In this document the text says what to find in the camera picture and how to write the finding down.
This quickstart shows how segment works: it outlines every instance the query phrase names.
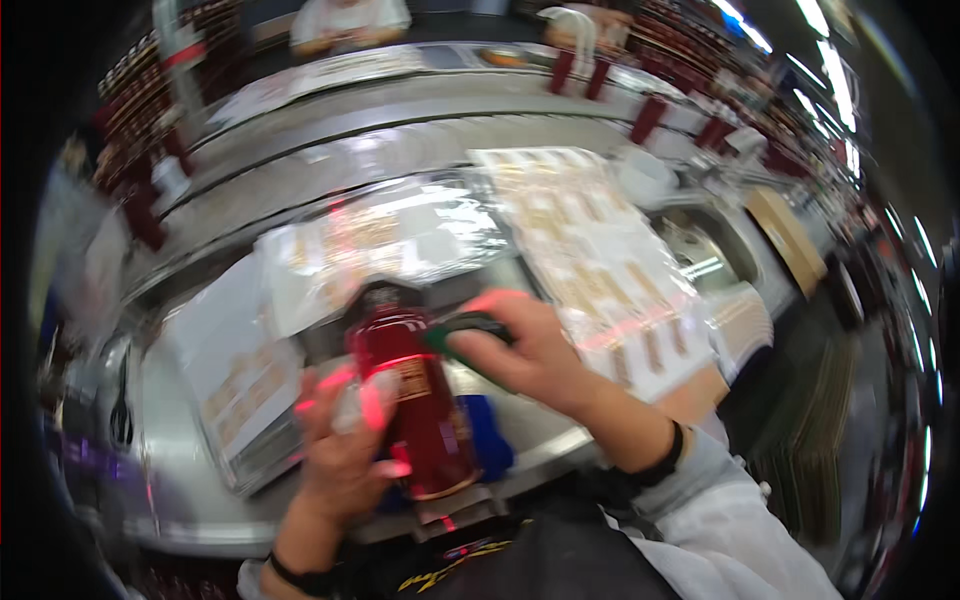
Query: white shirt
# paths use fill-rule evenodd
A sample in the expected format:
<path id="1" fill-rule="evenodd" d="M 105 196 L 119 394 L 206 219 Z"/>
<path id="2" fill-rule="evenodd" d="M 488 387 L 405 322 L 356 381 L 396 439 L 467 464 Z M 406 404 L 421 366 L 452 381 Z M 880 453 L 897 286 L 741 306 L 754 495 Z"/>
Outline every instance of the white shirt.
<path id="1" fill-rule="evenodd" d="M 307 0 L 290 28 L 290 45 L 364 27 L 407 29 L 410 12 L 403 0 L 360 0 L 346 7 L 336 0 Z"/>

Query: human arm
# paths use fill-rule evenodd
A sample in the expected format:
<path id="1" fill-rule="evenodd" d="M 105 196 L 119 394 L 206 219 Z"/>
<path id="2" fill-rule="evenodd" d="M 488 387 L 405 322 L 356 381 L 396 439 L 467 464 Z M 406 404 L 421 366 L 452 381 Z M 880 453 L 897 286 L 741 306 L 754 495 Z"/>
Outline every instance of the human arm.
<path id="1" fill-rule="evenodd" d="M 362 28 L 351 35 L 358 45 L 377 46 L 403 36 L 410 27 L 410 12 L 403 0 L 379 0 L 374 3 L 376 16 L 370 27 Z"/>
<path id="2" fill-rule="evenodd" d="M 274 556 L 292 573 L 329 572 L 351 521 L 372 510 L 391 479 L 408 474 L 393 461 L 372 462 L 398 385 L 394 373 L 382 373 L 364 384 L 375 393 L 361 391 L 359 397 L 376 401 L 383 419 L 372 425 L 360 420 L 347 433 L 333 430 L 333 415 L 349 377 L 320 381 L 312 370 L 303 375 L 294 409 L 303 430 L 300 489 L 274 542 Z M 370 410 L 364 407 L 364 414 Z M 260 591 L 275 600 L 310 597 L 284 581 L 270 561 L 260 570 Z"/>
<path id="3" fill-rule="evenodd" d="M 543 41 L 556 48 L 573 48 L 577 45 L 577 36 L 562 25 L 550 23 L 543 32 Z"/>
<path id="4" fill-rule="evenodd" d="M 496 290 L 464 309 L 490 313 L 516 339 L 508 348 L 481 331 L 451 333 L 449 345 L 480 372 L 580 422 L 608 460 L 625 472 L 648 468 L 666 456 L 673 444 L 673 422 L 587 369 L 550 306 Z"/>
<path id="5" fill-rule="evenodd" d="M 307 0 L 300 7 L 290 26 L 290 52 L 297 57 L 311 57 L 328 50 L 343 35 L 328 29 L 324 16 L 327 0 Z"/>
<path id="6" fill-rule="evenodd" d="M 589 372 L 550 307 L 494 291 L 465 309 L 490 313 L 516 341 L 508 348 L 487 333 L 466 330 L 451 333 L 448 345 L 493 380 L 589 430 L 622 471 L 614 473 L 633 506 L 666 542 L 635 544 L 682 597 L 839 598 L 823 568 L 767 511 L 753 478 L 700 429 L 682 429 L 673 472 L 651 485 L 648 469 L 669 454 L 673 423 Z M 705 596 L 705 589 L 716 593 Z"/>
<path id="7" fill-rule="evenodd" d="M 349 38 L 360 46 L 379 46 L 401 38 L 404 33 L 406 29 L 399 27 L 366 28 L 352 34 Z"/>
<path id="8" fill-rule="evenodd" d="M 323 36 L 290 46 L 290 52 L 297 57 L 311 57 L 327 50 L 337 42 L 336 36 Z"/>

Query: bottle label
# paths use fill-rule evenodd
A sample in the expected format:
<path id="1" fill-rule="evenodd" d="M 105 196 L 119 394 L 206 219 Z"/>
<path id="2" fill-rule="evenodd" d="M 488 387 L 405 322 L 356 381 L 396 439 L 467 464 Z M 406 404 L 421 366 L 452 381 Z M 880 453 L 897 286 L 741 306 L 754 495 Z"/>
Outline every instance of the bottle label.
<path id="1" fill-rule="evenodd" d="M 422 358 L 411 358 L 397 363 L 392 368 L 400 373 L 397 402 L 430 394 L 430 383 L 426 380 L 426 369 Z"/>

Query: blue cloth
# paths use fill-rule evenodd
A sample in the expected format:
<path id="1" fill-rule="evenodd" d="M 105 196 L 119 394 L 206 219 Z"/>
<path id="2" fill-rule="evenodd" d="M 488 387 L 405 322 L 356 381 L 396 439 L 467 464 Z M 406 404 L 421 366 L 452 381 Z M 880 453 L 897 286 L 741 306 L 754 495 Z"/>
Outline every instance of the blue cloth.
<path id="1" fill-rule="evenodd" d="M 477 463 L 483 470 L 480 481 L 490 483 L 503 477 L 508 468 L 514 465 L 514 449 L 500 435 L 493 418 L 490 400 L 481 394 L 457 396 L 470 421 L 473 433 L 473 449 Z M 379 457 L 389 459 L 383 454 Z M 400 485 L 391 486 L 384 494 L 376 510 L 381 513 L 393 513 L 410 506 L 410 499 Z"/>

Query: metal sink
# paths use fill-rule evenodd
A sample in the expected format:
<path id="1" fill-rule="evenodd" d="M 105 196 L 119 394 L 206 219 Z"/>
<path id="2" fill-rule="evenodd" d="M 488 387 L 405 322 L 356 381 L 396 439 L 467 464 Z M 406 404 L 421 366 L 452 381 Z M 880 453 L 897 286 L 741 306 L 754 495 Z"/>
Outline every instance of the metal sink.
<path id="1" fill-rule="evenodd" d="M 759 269 L 750 247 L 710 204 L 673 204 L 647 216 L 701 294 L 757 282 Z"/>

